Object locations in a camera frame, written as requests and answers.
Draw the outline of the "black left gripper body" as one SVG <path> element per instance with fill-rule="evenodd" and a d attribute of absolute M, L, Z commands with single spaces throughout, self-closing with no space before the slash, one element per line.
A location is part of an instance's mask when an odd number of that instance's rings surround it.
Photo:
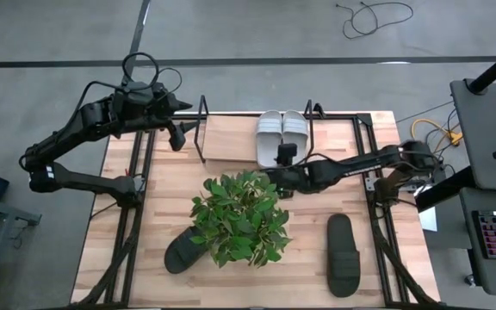
<path fill-rule="evenodd" d="M 132 90 L 124 95 L 120 108 L 120 123 L 124 130 L 148 130 L 166 127 L 175 113 L 172 94 L 162 83 L 144 90 Z"/>

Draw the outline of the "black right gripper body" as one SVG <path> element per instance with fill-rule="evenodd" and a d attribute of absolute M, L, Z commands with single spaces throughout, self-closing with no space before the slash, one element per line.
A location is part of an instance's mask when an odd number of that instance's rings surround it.
<path fill-rule="evenodd" d="M 304 195 L 317 194 L 325 189 L 325 186 L 312 181 L 309 172 L 303 166 L 280 167 L 280 185 L 276 187 L 279 197 L 293 197 L 294 192 Z"/>

